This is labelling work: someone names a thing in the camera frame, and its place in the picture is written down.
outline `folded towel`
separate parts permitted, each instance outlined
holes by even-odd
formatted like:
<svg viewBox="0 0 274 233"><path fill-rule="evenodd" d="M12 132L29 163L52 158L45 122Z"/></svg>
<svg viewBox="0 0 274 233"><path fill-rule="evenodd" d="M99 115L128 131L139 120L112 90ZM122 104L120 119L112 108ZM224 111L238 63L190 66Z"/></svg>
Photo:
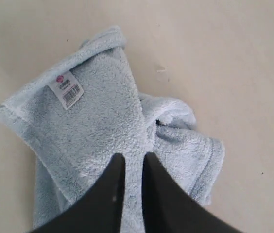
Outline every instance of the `folded towel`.
<svg viewBox="0 0 274 233"><path fill-rule="evenodd" d="M0 106L0 122L37 156L35 228L73 205L116 152L126 159L122 233L144 232L141 175L148 151L193 199L201 205L210 201L223 162L222 143L194 130L193 111L181 100L138 93L124 45L120 29L110 28ZM67 75L70 84L79 85L57 97L50 87ZM62 102L80 89L82 96L65 110Z"/></svg>

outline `white label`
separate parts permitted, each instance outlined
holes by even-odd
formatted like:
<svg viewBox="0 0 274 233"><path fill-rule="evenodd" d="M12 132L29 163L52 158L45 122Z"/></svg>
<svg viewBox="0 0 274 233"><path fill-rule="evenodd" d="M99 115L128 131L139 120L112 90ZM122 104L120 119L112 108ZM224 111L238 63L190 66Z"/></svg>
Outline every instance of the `white label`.
<svg viewBox="0 0 274 233"><path fill-rule="evenodd" d="M81 85L70 71L59 75L48 86L55 93L65 110L72 107L84 93Z"/></svg>

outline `towel fold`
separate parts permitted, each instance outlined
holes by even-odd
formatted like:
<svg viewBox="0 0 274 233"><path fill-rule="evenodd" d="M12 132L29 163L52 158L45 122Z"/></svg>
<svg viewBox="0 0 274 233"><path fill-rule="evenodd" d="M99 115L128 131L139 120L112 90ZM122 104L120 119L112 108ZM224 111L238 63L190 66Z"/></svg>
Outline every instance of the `towel fold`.
<svg viewBox="0 0 274 233"><path fill-rule="evenodd" d="M193 199L210 202L222 143L194 130L193 111L181 100L138 93L124 45L120 28L112 27L0 105L0 122L37 156L35 228L73 205L116 152L126 159L122 233L144 232L141 175L148 151ZM84 93L65 110L48 85L67 71Z"/></svg>

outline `white floor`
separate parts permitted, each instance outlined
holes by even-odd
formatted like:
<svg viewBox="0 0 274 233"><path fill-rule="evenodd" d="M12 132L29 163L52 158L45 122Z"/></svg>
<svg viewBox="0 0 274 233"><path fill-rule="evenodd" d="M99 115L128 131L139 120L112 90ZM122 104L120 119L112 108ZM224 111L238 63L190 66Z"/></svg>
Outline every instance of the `white floor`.
<svg viewBox="0 0 274 233"><path fill-rule="evenodd" d="M208 210L274 233L274 1L0 0L0 103L114 24L140 91L183 99L225 142ZM34 154L0 125L0 232L31 228L33 188Z"/></svg>

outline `black tongs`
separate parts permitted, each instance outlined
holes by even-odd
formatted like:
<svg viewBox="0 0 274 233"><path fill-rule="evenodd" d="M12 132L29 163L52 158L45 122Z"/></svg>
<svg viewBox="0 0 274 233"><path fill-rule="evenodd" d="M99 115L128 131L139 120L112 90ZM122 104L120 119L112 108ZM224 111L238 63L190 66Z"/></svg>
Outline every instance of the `black tongs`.
<svg viewBox="0 0 274 233"><path fill-rule="evenodd" d="M125 159L114 154L80 200L32 233L119 233L124 191ZM142 212L146 233L240 233L190 198L154 153L143 161Z"/></svg>

